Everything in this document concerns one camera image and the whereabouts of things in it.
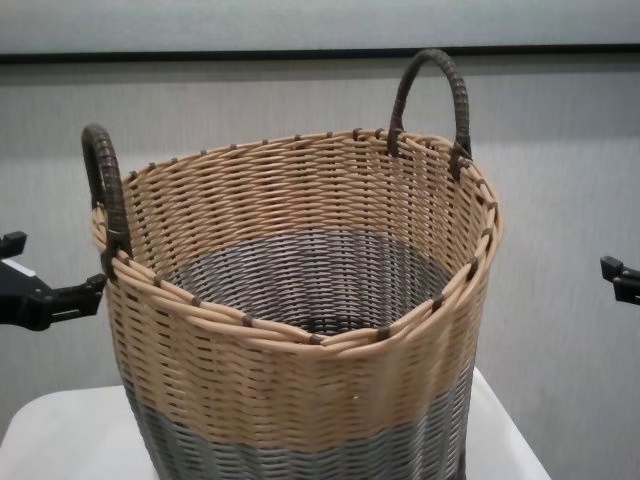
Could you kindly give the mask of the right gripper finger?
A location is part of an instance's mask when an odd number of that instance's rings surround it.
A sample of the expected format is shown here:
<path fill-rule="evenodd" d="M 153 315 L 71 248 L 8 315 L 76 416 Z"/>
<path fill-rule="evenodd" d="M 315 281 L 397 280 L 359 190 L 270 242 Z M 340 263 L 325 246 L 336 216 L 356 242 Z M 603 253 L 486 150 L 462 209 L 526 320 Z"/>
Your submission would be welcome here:
<path fill-rule="evenodd" d="M 611 256 L 600 258 L 602 278 L 613 285 L 618 302 L 640 304 L 640 273 Z"/>

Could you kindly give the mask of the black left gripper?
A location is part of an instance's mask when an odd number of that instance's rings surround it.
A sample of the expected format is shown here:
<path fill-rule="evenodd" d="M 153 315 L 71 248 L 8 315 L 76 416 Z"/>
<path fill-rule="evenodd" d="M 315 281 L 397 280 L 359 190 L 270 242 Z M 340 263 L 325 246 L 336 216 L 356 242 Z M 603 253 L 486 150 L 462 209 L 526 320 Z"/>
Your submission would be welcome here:
<path fill-rule="evenodd" d="M 55 323 L 94 316 L 107 277 L 96 274 L 79 285 L 49 287 L 34 271 L 8 259 L 23 253 L 26 240 L 22 231 L 0 239 L 1 323 L 39 332 Z"/>

